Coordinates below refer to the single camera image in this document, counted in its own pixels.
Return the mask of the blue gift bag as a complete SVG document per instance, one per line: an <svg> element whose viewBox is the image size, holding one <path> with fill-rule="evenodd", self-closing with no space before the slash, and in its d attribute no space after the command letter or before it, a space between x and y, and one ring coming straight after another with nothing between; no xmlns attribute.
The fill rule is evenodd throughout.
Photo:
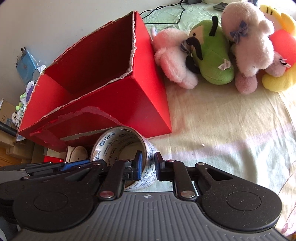
<svg viewBox="0 0 296 241"><path fill-rule="evenodd" d="M30 81L34 79L33 73L39 67L39 63L26 49L26 47L21 48L21 51L22 54L21 56L18 56L17 59L16 70L24 85L27 85Z"/></svg>

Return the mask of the pink plush toy left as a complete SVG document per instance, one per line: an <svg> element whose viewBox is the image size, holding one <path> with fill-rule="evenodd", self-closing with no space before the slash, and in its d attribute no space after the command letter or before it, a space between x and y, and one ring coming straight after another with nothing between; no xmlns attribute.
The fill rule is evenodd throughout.
<svg viewBox="0 0 296 241"><path fill-rule="evenodd" d="M151 34L154 59L164 75L182 88L194 89L198 84L197 74L186 66L186 58L189 57L186 39L189 36L174 28L167 28L158 33L152 29Z"/></svg>

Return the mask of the black cylinder bottle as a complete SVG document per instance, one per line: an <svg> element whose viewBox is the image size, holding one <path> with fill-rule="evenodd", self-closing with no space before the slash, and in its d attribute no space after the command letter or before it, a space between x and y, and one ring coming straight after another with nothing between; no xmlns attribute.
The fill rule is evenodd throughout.
<svg viewBox="0 0 296 241"><path fill-rule="evenodd" d="M6 125L5 123L2 123L2 122L0 122L0 130L7 133L7 134L9 134L9 135L11 135L11 136L13 136L13 137L16 137L16 135L17 135L17 130L16 129L14 129L14 128L12 128L12 127L10 127L10 126Z"/></svg>

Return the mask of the yellow red plush toy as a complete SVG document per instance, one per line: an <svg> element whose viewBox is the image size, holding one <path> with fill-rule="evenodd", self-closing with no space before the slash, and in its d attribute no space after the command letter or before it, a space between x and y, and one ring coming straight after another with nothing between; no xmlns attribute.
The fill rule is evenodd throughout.
<svg viewBox="0 0 296 241"><path fill-rule="evenodd" d="M295 20L267 5L261 5L260 10L272 21L275 29L269 36L274 47L274 60L265 70L262 84L273 92L285 91L295 85Z"/></svg>

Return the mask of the clear packing tape roll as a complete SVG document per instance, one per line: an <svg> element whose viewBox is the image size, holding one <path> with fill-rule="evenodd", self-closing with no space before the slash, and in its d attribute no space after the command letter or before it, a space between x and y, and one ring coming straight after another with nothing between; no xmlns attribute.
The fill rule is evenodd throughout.
<svg viewBox="0 0 296 241"><path fill-rule="evenodd" d="M125 190L140 191L151 186L157 179L154 154L158 150L133 128L119 126L107 130L95 143L90 160L104 160L107 166L111 166L118 160L133 159L137 151L143 154L142 178L127 182Z"/></svg>

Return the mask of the green plush toy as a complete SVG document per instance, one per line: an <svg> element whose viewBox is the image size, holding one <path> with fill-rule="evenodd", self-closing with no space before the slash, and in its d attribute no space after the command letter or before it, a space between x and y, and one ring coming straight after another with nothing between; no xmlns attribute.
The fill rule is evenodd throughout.
<svg viewBox="0 0 296 241"><path fill-rule="evenodd" d="M218 17L194 26L185 41L189 48L186 66L211 84L224 85L234 79L234 67L228 56L229 40L218 26Z"/></svg>

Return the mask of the large red cardboard box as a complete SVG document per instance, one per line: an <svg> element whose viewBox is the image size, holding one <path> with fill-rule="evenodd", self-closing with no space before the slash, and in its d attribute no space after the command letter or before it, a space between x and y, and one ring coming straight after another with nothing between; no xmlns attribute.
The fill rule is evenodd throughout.
<svg viewBox="0 0 296 241"><path fill-rule="evenodd" d="M139 13L80 39L39 76L19 134L57 152L93 146L108 128L171 132L164 79Z"/></svg>

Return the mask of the green white frog toys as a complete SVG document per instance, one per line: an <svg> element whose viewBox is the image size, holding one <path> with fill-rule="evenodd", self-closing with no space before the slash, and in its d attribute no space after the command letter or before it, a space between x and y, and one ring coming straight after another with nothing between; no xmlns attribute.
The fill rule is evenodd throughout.
<svg viewBox="0 0 296 241"><path fill-rule="evenodd" d="M27 107L26 99L27 99L27 94L26 93L24 93L24 94L22 94L20 96L20 102L15 107L15 112L11 115L12 122L17 128L19 128L19 126L21 124L24 112L25 112L26 107Z"/></svg>

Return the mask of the pink plush with blue bow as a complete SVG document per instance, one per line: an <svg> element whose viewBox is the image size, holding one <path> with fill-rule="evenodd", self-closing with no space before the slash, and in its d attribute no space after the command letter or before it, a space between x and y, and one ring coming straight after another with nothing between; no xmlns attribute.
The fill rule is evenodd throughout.
<svg viewBox="0 0 296 241"><path fill-rule="evenodd" d="M222 11L221 27L227 39L233 42L238 72L235 86L241 94L257 89L256 74L268 68L274 59L274 47L269 36L273 23L254 4L247 1L229 3Z"/></svg>

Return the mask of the cardboard boxes pile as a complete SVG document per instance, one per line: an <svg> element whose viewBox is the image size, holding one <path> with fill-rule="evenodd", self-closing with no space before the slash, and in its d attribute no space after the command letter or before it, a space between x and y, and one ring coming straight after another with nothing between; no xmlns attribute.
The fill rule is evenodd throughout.
<svg viewBox="0 0 296 241"><path fill-rule="evenodd" d="M15 107L1 99L1 124L5 124L13 131L17 130L13 117ZM1 131L1 166L41 163L46 156L64 159L66 154L55 152L20 136L10 135Z"/></svg>

